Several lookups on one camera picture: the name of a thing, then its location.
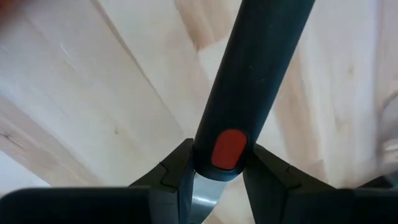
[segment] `wooden surface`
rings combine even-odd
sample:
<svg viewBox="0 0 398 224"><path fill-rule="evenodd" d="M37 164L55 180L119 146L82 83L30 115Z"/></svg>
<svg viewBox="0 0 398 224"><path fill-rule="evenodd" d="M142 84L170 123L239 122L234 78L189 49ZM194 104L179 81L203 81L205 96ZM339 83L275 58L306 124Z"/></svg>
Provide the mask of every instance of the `wooden surface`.
<svg viewBox="0 0 398 224"><path fill-rule="evenodd" d="M239 4L0 3L0 194L127 185L194 137ZM397 11L318 0L258 143L335 187L379 175ZM241 177L206 223L254 223Z"/></svg>

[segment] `silver metal part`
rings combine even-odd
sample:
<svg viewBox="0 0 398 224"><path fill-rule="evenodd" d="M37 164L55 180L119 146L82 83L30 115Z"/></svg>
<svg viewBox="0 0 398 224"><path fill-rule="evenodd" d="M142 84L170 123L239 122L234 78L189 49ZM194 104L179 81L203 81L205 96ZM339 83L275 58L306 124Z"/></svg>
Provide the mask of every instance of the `silver metal part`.
<svg viewBox="0 0 398 224"><path fill-rule="evenodd" d="M196 173L193 180L190 223L201 224L213 211L224 191L226 182L211 180Z"/></svg>

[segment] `button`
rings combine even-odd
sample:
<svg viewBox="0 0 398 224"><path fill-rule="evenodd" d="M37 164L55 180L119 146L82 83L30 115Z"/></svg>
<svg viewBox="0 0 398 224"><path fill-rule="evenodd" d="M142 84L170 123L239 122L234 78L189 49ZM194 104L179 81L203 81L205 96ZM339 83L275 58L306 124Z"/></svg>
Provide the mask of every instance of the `button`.
<svg viewBox="0 0 398 224"><path fill-rule="evenodd" d="M242 131L238 129L223 131L217 137L211 163L220 169L234 169L243 149L246 147L246 143L246 135Z"/></svg>

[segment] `black handle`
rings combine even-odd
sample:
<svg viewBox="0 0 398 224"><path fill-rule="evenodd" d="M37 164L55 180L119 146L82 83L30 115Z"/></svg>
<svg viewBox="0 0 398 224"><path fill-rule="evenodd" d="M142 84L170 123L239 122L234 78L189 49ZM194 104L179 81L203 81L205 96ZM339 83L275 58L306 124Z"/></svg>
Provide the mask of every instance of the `black handle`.
<svg viewBox="0 0 398 224"><path fill-rule="evenodd" d="M193 145L199 174L227 181L243 170L314 1L242 1Z"/></svg>

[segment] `wooden floor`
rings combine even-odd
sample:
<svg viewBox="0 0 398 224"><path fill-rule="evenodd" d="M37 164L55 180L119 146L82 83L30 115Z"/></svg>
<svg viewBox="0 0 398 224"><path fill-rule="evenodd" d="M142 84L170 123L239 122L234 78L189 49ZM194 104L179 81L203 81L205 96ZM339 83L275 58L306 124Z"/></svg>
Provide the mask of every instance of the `wooden floor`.
<svg viewBox="0 0 398 224"><path fill-rule="evenodd" d="M127 185L194 137L239 4L0 3L0 194ZM396 12L396 0L317 0L258 143L335 187L379 175ZM254 223L241 177L206 223Z"/></svg>

